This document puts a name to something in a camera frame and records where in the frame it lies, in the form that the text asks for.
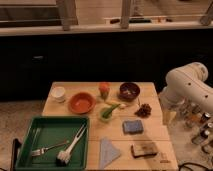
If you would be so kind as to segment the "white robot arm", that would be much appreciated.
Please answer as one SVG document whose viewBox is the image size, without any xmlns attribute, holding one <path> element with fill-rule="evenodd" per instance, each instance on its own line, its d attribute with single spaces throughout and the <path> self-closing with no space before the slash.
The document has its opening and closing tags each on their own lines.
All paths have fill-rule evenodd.
<svg viewBox="0 0 213 171">
<path fill-rule="evenodd" d="M 208 69 L 200 62 L 174 68 L 166 74 L 166 86 L 158 95 L 164 125 L 176 114 L 191 111 L 192 103 L 201 111 L 213 114 L 213 88 L 205 83 L 207 78 Z"/>
</svg>

